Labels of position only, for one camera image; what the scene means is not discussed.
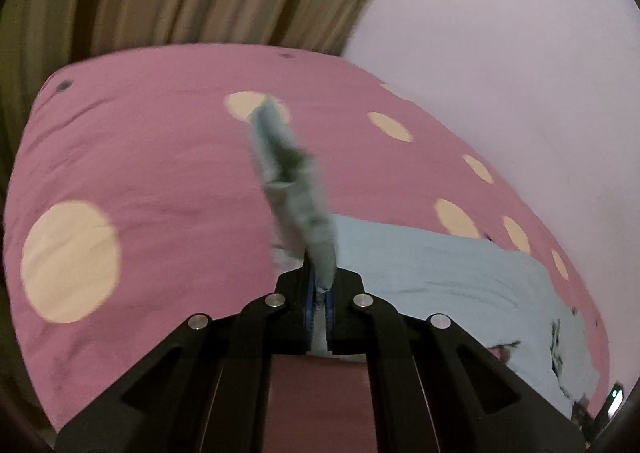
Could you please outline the light blue quilted jacket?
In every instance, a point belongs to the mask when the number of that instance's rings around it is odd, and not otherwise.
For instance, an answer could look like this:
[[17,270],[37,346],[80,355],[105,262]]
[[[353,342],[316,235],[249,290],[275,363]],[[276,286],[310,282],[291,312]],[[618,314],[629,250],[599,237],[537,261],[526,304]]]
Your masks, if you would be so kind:
[[322,281],[344,268],[405,314],[449,315],[563,415],[593,399],[599,374],[584,319],[541,263],[488,239],[330,214],[314,160],[271,100],[250,113],[250,140],[282,270],[309,251]]

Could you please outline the pink polka dot bedspread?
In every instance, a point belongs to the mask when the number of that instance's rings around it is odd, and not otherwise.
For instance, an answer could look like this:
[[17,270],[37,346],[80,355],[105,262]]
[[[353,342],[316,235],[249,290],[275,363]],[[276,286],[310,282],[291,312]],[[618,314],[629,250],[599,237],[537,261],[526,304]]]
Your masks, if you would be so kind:
[[238,314],[309,265],[310,349],[273,359],[261,452],[381,452],[366,359],[329,348],[328,301],[347,269],[322,281],[309,251],[290,271],[274,254],[250,140],[265,100],[314,160],[330,214],[488,239],[541,263],[584,319],[599,374],[591,401],[603,400],[596,306],[551,233],[468,143],[344,59],[183,45],[58,70],[22,135],[4,269],[26,369],[58,434],[189,317]]

